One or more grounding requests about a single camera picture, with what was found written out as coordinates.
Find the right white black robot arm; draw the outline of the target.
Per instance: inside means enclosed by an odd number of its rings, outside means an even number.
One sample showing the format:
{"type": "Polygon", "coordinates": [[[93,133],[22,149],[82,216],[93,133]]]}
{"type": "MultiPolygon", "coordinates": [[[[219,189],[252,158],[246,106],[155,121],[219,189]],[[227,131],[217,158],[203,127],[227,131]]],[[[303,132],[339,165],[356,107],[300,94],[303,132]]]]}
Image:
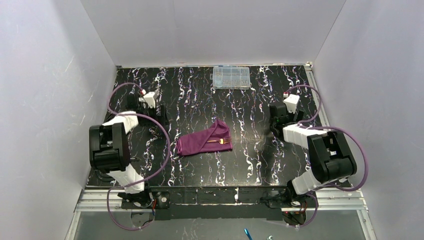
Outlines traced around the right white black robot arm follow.
{"type": "Polygon", "coordinates": [[[344,179],[357,172],[357,163],[340,130],[317,130],[297,124],[303,111],[289,111],[288,104],[269,106],[269,128],[284,143],[307,150],[310,168],[302,175],[289,180],[286,200],[297,200],[312,190],[344,179]]]}

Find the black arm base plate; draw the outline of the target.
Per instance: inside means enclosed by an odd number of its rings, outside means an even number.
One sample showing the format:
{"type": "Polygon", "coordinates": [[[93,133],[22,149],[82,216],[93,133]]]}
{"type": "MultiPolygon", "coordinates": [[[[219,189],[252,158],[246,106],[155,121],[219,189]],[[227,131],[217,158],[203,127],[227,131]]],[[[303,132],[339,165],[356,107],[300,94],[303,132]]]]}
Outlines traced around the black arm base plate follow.
{"type": "Polygon", "coordinates": [[[287,200],[285,186],[149,187],[153,200],[138,206],[122,200],[122,209],[143,210],[157,221],[179,219],[266,219],[304,222],[318,206],[313,196],[287,200]]]}

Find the purple cloth napkin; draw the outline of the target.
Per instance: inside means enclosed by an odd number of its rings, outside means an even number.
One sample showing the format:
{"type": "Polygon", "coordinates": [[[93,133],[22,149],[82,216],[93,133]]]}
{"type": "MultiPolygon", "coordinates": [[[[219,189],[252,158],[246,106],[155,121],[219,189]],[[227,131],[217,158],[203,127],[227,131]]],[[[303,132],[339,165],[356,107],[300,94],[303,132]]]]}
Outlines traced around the purple cloth napkin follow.
{"type": "Polygon", "coordinates": [[[207,143],[209,140],[219,140],[230,136],[230,129],[227,124],[224,121],[217,119],[205,130],[179,137],[176,143],[177,155],[184,157],[201,153],[232,151],[232,140],[231,143],[228,144],[207,143]]]}

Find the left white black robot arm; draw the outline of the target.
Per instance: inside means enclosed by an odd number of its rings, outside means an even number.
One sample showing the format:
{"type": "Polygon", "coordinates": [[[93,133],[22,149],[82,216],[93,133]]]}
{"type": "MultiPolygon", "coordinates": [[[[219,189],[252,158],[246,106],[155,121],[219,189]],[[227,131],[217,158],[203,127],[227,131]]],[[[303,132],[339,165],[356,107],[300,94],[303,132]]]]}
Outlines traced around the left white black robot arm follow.
{"type": "Polygon", "coordinates": [[[155,91],[127,96],[127,110],[101,125],[89,128],[89,162],[95,171],[113,178],[124,188],[118,196],[137,206],[153,201],[153,195],[143,177],[131,164],[127,135],[137,126],[159,123],[166,126],[168,118],[164,105],[155,91]]]}

